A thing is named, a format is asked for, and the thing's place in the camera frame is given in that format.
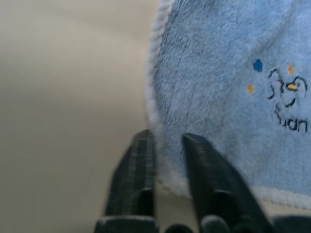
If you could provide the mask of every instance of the embroidery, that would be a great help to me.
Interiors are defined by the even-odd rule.
[[[262,62],[260,59],[257,59],[254,63],[253,63],[253,67],[254,67],[254,70],[257,71],[257,72],[262,72]]]
[[[289,64],[287,70],[289,74],[293,74],[293,65]]]
[[[247,90],[248,90],[248,93],[249,94],[252,94],[253,93],[253,91],[254,91],[254,87],[253,87],[253,85],[250,83],[249,85],[247,85]]]
[[[288,66],[288,72],[293,72],[292,65]],[[279,125],[291,131],[307,132],[307,120],[286,117],[286,109],[293,108],[299,99],[305,97],[306,92],[308,91],[306,80],[300,76],[296,76],[292,82],[286,82],[277,68],[270,71],[268,80],[271,83],[271,95],[268,97],[268,100],[277,100],[274,113]]]

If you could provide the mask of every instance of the white trim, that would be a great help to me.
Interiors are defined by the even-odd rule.
[[[311,197],[307,195],[267,187],[254,187],[253,191],[260,200],[296,208],[311,209]]]
[[[167,161],[167,157],[164,156],[164,131],[156,107],[156,65],[161,49],[162,36],[165,32],[165,26],[169,20],[174,2],[175,0],[161,0],[159,2],[157,14],[151,28],[145,73],[145,101],[149,127],[155,137],[155,148],[158,154],[157,170],[159,171],[159,177],[164,186],[170,187],[174,193],[189,197],[190,194],[187,189],[187,179],[182,179],[176,172],[174,172],[171,162]]]
[[[165,26],[169,20],[175,0],[160,0],[157,14],[151,28],[151,36],[148,47],[146,70],[145,70],[145,101],[149,127],[155,137],[155,148],[158,154],[157,170],[160,181],[164,187],[177,195],[190,197],[189,184],[187,179],[182,178],[173,164],[164,155],[164,126],[158,114],[156,106],[155,74],[158,55],[160,53],[162,36]],[[311,197],[295,194],[289,191],[276,188],[254,187],[255,195],[260,200],[267,200],[277,204],[290,205],[297,208],[311,209]]]

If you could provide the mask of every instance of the blue towel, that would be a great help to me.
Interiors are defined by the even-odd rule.
[[[311,209],[311,1],[162,0],[146,74],[159,176],[189,196],[183,133],[263,200]]]

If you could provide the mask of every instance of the yellow beak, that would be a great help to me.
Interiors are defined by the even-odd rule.
[[[296,91],[297,90],[297,85],[294,83],[291,83],[287,86],[287,89],[291,90],[291,91]]]

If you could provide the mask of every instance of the beige background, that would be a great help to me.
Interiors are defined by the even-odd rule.
[[[93,231],[114,167],[146,127],[156,5],[0,1],[0,233]],[[188,200],[160,189],[158,205],[162,226],[195,226]]]

